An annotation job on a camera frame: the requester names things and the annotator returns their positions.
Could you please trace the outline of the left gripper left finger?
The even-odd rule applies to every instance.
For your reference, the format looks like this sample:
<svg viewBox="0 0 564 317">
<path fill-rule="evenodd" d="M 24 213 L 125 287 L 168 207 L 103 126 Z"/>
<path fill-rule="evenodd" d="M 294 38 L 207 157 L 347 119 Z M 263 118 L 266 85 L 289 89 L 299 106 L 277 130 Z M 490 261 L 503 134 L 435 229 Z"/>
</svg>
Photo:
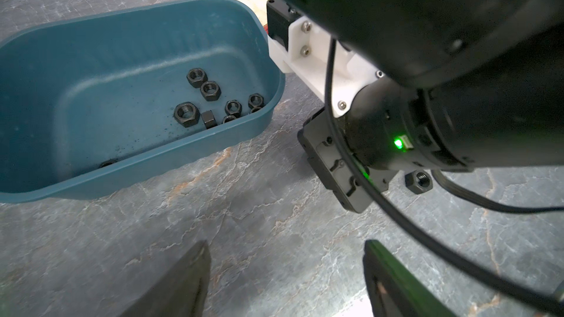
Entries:
<svg viewBox="0 0 564 317">
<path fill-rule="evenodd" d="M 122 316 L 202 316 L 211 274 L 212 257 L 206 241 L 193 245 Z"/>
</svg>

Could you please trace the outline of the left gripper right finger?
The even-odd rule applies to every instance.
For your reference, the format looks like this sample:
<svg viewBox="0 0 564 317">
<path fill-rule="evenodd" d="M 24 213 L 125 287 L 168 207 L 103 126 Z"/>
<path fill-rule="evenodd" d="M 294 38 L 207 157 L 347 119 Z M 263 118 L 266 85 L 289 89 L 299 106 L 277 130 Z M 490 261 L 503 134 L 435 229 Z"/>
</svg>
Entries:
<svg viewBox="0 0 564 317">
<path fill-rule="evenodd" d="M 364 245 L 364 279 L 374 316 L 454 316 L 377 240 Z"/>
</svg>

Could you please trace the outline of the teal plastic storage box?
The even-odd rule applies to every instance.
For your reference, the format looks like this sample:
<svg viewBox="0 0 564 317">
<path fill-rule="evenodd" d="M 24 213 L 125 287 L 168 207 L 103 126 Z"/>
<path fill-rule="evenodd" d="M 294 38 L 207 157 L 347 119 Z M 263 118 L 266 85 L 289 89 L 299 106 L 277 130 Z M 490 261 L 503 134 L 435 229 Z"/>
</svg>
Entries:
<svg viewBox="0 0 564 317">
<path fill-rule="evenodd" d="M 221 96 L 186 75 L 202 68 Z M 285 77 L 235 0 L 184 0 L 37 26 L 1 43 L 1 201 L 92 200 L 258 136 Z M 264 97 L 251 112 L 250 95 Z M 237 100 L 241 117 L 227 116 Z M 173 117 L 199 109 L 197 125 Z M 206 129 L 211 110 L 217 126 Z"/>
</svg>

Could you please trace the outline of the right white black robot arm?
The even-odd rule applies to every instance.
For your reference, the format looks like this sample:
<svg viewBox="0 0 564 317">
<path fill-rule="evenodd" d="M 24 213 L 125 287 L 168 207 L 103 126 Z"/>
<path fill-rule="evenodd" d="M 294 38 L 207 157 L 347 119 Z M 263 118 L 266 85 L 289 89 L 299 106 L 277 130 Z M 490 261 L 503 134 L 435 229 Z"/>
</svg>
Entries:
<svg viewBox="0 0 564 317">
<path fill-rule="evenodd" d="M 339 119 L 368 174 L 431 170 L 452 195 L 508 214 L 446 172 L 563 163 L 563 0 L 284 0 L 383 77 Z"/>
</svg>

